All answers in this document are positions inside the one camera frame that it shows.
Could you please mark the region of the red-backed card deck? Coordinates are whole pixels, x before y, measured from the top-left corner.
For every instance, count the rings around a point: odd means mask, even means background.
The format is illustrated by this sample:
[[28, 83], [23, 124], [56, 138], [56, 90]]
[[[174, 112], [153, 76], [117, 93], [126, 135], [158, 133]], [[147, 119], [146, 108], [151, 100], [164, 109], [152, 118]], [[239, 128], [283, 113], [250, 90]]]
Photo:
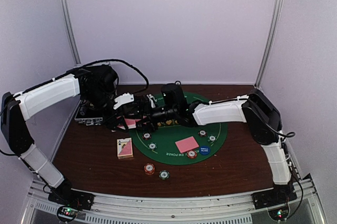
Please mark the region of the red-backed card deck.
[[[136, 128], [136, 120], [135, 119], [125, 119], [125, 123], [129, 129], [135, 129]], [[119, 129], [125, 130], [125, 126], [123, 124], [120, 124], [117, 126]]]

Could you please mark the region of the brown chip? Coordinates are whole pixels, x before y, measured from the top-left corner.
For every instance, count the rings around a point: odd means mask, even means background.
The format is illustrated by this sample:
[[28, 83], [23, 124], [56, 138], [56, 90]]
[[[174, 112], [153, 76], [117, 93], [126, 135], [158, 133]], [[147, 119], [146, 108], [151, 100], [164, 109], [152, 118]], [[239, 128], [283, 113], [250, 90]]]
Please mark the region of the brown chip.
[[152, 138], [152, 135], [149, 132], [145, 132], [142, 135], [143, 140], [149, 140]]
[[198, 135], [200, 137], [205, 137], [205, 136], [207, 136], [207, 132], [205, 130], [199, 130]]

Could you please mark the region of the dealt card bottom player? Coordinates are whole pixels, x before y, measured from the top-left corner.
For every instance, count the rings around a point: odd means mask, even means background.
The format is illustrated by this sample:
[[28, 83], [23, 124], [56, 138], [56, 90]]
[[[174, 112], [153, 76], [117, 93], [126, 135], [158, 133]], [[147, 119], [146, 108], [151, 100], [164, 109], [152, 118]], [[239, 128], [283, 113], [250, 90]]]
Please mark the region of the dealt card bottom player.
[[180, 153], [186, 153], [199, 147], [199, 144], [194, 137], [178, 140], [175, 142], [175, 145]]

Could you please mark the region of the orange chip stack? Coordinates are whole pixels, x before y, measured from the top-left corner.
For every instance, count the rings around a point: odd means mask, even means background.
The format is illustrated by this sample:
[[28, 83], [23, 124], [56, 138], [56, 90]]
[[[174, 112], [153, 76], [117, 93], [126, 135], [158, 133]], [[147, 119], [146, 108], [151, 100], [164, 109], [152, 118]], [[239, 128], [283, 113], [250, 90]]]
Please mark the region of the orange chip stack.
[[155, 166], [152, 163], [147, 163], [144, 166], [144, 172], [146, 175], [153, 175], [155, 173]]

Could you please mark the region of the green chip stack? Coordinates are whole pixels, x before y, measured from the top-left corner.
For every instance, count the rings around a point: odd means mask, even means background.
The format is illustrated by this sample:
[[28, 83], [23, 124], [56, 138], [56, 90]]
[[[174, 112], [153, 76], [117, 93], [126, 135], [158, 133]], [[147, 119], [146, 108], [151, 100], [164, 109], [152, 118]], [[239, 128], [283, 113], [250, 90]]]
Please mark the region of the green chip stack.
[[167, 170], [161, 170], [158, 174], [160, 179], [167, 180], [170, 177], [170, 173]]

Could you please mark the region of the blue small blind button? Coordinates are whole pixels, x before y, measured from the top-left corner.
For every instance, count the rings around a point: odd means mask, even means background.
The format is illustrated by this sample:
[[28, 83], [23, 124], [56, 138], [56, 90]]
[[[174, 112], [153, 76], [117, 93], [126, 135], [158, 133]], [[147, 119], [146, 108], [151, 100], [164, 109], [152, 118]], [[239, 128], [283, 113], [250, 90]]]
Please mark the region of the blue small blind button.
[[199, 154], [209, 155], [211, 153], [211, 148], [209, 146], [203, 145], [199, 147]]

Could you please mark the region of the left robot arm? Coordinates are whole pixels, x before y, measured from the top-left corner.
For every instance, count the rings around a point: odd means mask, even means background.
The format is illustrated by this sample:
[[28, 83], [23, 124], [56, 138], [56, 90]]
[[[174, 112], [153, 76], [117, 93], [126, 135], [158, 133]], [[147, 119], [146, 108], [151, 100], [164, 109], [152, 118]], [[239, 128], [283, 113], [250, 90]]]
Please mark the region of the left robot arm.
[[36, 146], [26, 121], [45, 108], [79, 95], [102, 110], [108, 123], [117, 126], [121, 120], [113, 122], [112, 118], [122, 105], [133, 102], [134, 96], [124, 93], [115, 97], [116, 81], [117, 74], [107, 64], [84, 66], [24, 92], [7, 92], [2, 97], [1, 131], [10, 150], [55, 191], [64, 205], [71, 205], [76, 199], [72, 185]]

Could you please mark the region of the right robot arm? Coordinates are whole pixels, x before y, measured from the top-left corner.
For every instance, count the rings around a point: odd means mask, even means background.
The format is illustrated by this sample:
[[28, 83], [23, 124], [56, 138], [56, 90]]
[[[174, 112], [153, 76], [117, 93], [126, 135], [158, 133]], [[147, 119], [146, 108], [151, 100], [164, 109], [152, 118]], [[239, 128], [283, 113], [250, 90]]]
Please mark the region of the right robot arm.
[[248, 126], [253, 140], [265, 152], [276, 188], [270, 192], [273, 203], [282, 203], [289, 195], [287, 185], [291, 180], [289, 157], [284, 141], [295, 132], [282, 131], [281, 116], [277, 108], [259, 90], [248, 95], [223, 101], [195, 100], [189, 103], [182, 89], [169, 84], [162, 91], [163, 105], [158, 105], [153, 96], [137, 96], [133, 110], [138, 121], [136, 130], [152, 133], [158, 125], [172, 120], [179, 125], [197, 128], [209, 124], [241, 122]]

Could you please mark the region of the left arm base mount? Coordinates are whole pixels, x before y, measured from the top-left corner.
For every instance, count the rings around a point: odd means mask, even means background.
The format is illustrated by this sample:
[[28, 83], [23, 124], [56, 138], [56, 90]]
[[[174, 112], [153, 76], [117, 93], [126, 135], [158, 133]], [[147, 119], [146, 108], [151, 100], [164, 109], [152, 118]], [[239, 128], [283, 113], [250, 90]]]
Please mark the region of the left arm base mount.
[[55, 193], [51, 192], [48, 196], [48, 200], [58, 204], [70, 206], [71, 208], [77, 210], [91, 210], [94, 197], [95, 196], [91, 193], [71, 190], [71, 194], [67, 199], [65, 196], [57, 196]]

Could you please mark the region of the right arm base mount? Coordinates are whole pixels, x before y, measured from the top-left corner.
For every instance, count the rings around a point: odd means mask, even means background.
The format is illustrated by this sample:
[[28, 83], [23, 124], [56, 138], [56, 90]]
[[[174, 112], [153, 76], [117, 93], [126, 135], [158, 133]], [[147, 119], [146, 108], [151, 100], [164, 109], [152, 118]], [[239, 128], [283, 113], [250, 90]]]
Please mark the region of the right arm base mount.
[[252, 194], [255, 209], [269, 208], [296, 200], [295, 192], [267, 190]]

